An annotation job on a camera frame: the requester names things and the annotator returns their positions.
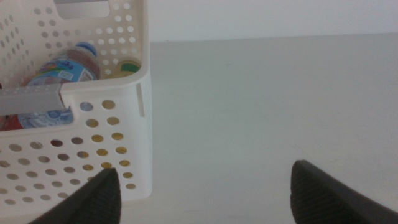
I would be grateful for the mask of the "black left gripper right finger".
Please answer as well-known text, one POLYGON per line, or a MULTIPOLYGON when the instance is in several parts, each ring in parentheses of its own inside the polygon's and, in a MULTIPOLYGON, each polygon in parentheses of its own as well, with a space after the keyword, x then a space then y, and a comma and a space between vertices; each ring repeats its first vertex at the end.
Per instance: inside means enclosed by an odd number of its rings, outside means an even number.
POLYGON ((397 212, 365 197, 306 160, 294 162, 290 208, 301 224, 397 224, 397 212))

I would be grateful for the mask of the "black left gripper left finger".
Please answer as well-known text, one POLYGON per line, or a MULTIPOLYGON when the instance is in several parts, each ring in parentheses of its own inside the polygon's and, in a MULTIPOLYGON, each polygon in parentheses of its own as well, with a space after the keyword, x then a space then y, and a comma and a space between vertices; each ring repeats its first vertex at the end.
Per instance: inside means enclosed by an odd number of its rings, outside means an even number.
POLYGON ((115 168, 103 169, 31 224, 119 224, 121 190, 115 168))

